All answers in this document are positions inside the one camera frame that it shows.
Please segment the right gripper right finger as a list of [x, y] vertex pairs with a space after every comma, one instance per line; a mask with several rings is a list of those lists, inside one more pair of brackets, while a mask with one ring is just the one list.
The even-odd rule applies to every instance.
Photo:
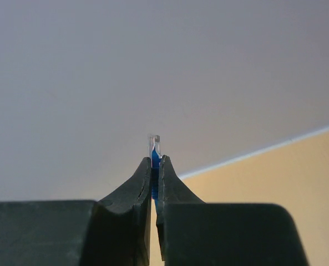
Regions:
[[289, 212], [273, 203], [206, 203], [163, 156], [156, 205], [166, 265], [308, 265]]

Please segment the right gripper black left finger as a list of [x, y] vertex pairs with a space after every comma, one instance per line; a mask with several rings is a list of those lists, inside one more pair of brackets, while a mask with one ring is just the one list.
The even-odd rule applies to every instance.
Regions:
[[148, 265], [151, 162], [99, 201], [0, 202], [0, 265]]

